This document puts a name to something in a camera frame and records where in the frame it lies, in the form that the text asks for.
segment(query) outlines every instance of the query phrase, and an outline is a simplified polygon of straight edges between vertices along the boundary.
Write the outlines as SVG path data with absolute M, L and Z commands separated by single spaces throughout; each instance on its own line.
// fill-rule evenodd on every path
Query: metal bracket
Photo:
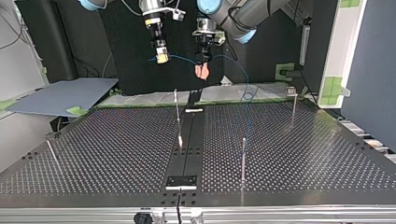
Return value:
M 349 97 L 350 96 L 350 90 L 343 87 L 343 89 L 341 90 L 341 95 Z
M 165 224 L 165 215 L 163 213 L 153 213 L 152 221 L 154 224 Z
M 191 224 L 204 224 L 204 215 L 202 213 L 198 216 L 191 214 Z
M 197 189 L 197 176 L 169 176 L 165 188 L 166 190 L 195 190 Z
M 177 8 L 160 7 L 160 8 L 156 8 L 156 9 L 152 9 L 150 11 L 144 12 L 143 16 L 146 16 L 148 14 L 155 13 L 155 12 L 163 12 L 163 13 L 172 12 L 172 14 L 173 14 L 172 18 L 174 19 L 174 21 L 183 21 L 184 20 L 184 16 L 186 15 L 185 11 L 182 11 L 182 10 L 177 9 Z

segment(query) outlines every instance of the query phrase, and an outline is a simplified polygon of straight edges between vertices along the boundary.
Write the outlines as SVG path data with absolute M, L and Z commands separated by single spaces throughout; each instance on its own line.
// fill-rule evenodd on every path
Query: gray plate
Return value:
M 42 146 L 0 175 L 0 206 L 161 206 L 176 137 L 174 108 L 95 110 L 53 141 L 59 160 Z
M 324 111 L 296 111 L 292 103 L 206 106 L 201 167 L 191 159 L 201 177 L 194 205 L 396 204 L 394 164 Z

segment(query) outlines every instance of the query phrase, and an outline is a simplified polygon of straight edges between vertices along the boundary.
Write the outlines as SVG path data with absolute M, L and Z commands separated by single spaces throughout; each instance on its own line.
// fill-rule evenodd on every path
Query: vertical metal post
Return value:
M 296 114 L 297 97 L 298 97 L 298 94 L 295 94 L 294 95 L 294 105 L 293 105 L 293 117 Z
M 178 144 L 180 146 L 180 149 L 183 147 L 183 139 L 181 137 L 181 124 L 180 124 L 180 113 L 178 109 L 178 97 L 177 97 L 177 90 L 174 91 L 175 95 L 175 103 L 176 103 L 176 113 L 177 113 L 177 127 L 178 127 Z
M 247 139 L 242 139 L 242 184 L 245 184 L 245 167 L 246 167 L 246 144 Z
M 52 154 L 53 159 L 58 161 L 58 158 L 56 158 L 56 154 L 55 154 L 55 151 L 53 150 L 53 147 L 52 147 L 52 144 L 50 143 L 50 140 L 47 139 L 46 142 L 47 142 L 47 145 L 49 146 L 49 151 L 50 151 L 50 154 Z

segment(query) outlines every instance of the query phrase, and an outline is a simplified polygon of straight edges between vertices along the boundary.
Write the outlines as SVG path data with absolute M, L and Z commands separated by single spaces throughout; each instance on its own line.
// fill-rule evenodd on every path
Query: green tape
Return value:
M 320 98 L 321 105 L 337 105 L 338 97 L 342 94 L 341 77 L 325 77 L 324 87 Z
M 280 71 L 294 71 L 294 63 L 282 63 L 276 65 L 275 80 L 276 81 L 293 81 L 292 77 L 285 77 L 280 74 Z
M 108 94 L 109 96 L 113 96 L 113 95 L 122 95 L 122 90 L 119 90 L 119 89 L 114 89 L 114 90 L 111 90 L 110 91 L 110 93 Z
M 259 103 L 280 103 L 280 102 L 286 102 L 286 101 L 293 101 L 293 99 L 290 98 L 273 98 L 273 99 L 258 99 L 258 100 L 252 100 L 251 103 L 253 104 L 259 104 Z M 244 102 L 241 102 L 240 100 L 236 101 L 202 101 L 196 103 L 196 105 L 232 105 L 232 104 L 243 104 Z
M 6 100 L 6 101 L 0 101 L 0 112 L 4 111 L 7 109 L 7 107 L 15 104 L 15 100 Z
M 73 106 L 66 109 L 66 111 L 72 115 L 78 115 L 78 116 L 83 116 L 86 113 L 88 113 L 88 110 L 81 108 L 81 106 Z
M 360 5 L 361 5 L 361 0 L 341 0 L 340 8 L 358 7 Z

